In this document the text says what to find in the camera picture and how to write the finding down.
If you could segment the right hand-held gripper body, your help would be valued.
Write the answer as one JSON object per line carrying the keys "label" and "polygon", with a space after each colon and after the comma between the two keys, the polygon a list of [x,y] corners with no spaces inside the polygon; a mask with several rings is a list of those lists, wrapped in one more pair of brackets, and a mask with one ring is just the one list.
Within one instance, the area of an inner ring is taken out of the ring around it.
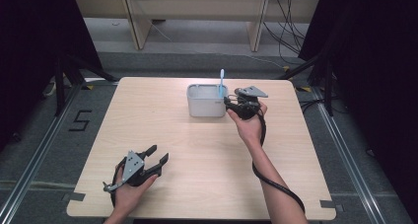
{"label": "right hand-held gripper body", "polygon": [[260,110],[261,105],[258,101],[259,98],[268,97],[266,93],[255,86],[236,88],[235,96],[238,99],[238,105],[243,110],[242,115],[239,116],[239,118],[244,120],[252,118]]}

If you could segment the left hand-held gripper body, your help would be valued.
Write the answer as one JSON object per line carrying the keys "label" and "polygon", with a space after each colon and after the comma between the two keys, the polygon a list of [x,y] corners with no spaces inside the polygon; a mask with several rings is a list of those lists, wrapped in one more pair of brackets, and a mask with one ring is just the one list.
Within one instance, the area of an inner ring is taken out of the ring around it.
{"label": "left hand-held gripper body", "polygon": [[139,187],[150,178],[145,175],[149,168],[145,168],[145,159],[147,157],[145,159],[142,158],[143,152],[129,151],[116,166],[112,182],[110,184],[104,183],[104,191],[115,192],[124,184]]}

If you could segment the light blue toothbrush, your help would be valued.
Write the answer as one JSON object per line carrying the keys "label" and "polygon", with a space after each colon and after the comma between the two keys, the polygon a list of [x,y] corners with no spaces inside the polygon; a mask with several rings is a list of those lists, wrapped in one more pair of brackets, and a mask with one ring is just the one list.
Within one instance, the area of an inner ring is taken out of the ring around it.
{"label": "light blue toothbrush", "polygon": [[225,70],[222,68],[220,70],[220,84],[218,87],[218,96],[220,99],[224,98],[224,77],[225,77]]}

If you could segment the grey plastic container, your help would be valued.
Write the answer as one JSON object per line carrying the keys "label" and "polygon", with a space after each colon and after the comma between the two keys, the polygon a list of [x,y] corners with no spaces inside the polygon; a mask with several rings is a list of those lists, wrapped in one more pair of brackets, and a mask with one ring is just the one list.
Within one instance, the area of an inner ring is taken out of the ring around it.
{"label": "grey plastic container", "polygon": [[226,113],[224,98],[228,93],[225,85],[189,85],[186,90],[189,114],[194,117],[223,117]]}

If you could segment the person's right hand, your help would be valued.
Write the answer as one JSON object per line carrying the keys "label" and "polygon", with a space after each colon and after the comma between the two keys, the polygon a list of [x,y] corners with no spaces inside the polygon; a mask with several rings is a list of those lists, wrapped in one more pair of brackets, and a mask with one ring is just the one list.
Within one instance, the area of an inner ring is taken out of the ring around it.
{"label": "person's right hand", "polygon": [[261,140],[263,138],[265,127],[265,120],[263,116],[267,111],[267,106],[264,103],[260,104],[260,115],[254,115],[249,119],[241,119],[231,109],[227,110],[227,114],[236,124],[238,134],[247,148],[258,148],[261,146]]}

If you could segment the person's left hand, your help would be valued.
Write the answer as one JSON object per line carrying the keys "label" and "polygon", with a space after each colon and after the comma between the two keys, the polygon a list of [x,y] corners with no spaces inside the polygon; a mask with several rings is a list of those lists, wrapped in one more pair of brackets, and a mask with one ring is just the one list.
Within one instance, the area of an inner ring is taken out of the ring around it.
{"label": "person's left hand", "polygon": [[116,190],[113,212],[119,217],[127,217],[139,204],[142,196],[158,178],[153,175],[139,187],[124,184]]}

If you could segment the grey tape strip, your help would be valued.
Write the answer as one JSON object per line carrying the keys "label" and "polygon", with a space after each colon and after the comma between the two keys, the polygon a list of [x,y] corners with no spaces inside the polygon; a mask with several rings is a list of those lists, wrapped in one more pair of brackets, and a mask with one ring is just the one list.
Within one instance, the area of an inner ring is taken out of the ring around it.
{"label": "grey tape strip", "polygon": [[334,208],[336,212],[345,212],[342,204],[337,204],[332,200],[320,200],[319,202],[322,208]]}
{"label": "grey tape strip", "polygon": [[70,200],[83,201],[85,196],[86,195],[84,193],[67,192],[62,196],[62,200],[63,201],[70,201]]}

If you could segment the black metal stand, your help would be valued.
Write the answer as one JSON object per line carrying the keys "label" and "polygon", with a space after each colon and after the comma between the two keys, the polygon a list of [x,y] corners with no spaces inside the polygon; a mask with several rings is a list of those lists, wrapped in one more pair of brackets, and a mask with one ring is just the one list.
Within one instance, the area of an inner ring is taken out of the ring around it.
{"label": "black metal stand", "polygon": [[288,80],[293,76],[311,68],[312,71],[307,79],[310,86],[324,87],[324,106],[329,116],[333,116],[332,112],[332,65],[325,56],[317,55],[293,70],[279,76],[279,80]]}
{"label": "black metal stand", "polygon": [[71,54],[60,53],[54,65],[55,89],[56,89],[56,115],[60,115],[66,106],[66,96],[64,92],[64,78],[67,78],[72,86],[82,86],[86,83],[80,70],[88,71],[101,76],[108,82],[118,82],[119,78],[106,73],[102,65],[90,64],[80,57]]}

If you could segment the beige wooden desk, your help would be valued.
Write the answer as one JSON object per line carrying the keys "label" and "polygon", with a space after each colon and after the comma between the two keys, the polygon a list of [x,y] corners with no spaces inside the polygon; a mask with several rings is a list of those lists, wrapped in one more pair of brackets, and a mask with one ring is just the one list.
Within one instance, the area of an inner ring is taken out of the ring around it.
{"label": "beige wooden desk", "polygon": [[245,22],[249,47],[258,51],[265,22],[308,24],[318,0],[76,0],[85,18],[125,19],[134,46],[144,47],[154,20]]}

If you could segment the black curtain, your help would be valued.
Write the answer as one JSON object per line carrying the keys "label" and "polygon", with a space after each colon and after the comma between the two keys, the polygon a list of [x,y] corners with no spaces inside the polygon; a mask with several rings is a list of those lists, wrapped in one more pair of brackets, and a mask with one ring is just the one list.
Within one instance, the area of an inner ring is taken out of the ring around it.
{"label": "black curtain", "polygon": [[76,0],[0,0],[0,151],[40,99],[57,63],[103,67]]}
{"label": "black curtain", "polygon": [[[349,0],[319,0],[300,57],[324,46]],[[418,0],[359,0],[331,58],[343,99],[418,224]]]}

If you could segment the aluminium floor rail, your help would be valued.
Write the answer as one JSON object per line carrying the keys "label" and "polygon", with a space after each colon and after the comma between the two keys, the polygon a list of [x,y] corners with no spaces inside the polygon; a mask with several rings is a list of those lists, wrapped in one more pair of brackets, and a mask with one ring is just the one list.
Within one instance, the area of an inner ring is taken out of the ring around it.
{"label": "aluminium floor rail", "polygon": [[324,123],[332,137],[336,149],[341,157],[344,167],[351,179],[351,182],[357,192],[364,209],[372,224],[387,224],[383,217],[382,210],[367,185],[364,176],[362,175],[354,157],[352,156],[343,135],[338,128],[334,117],[328,112],[325,103],[318,105],[318,110],[324,120]]}
{"label": "aluminium floor rail", "polygon": [[41,101],[19,133],[21,140],[0,154],[0,224],[12,223],[80,91],[79,86],[68,89],[59,114],[52,97]]}

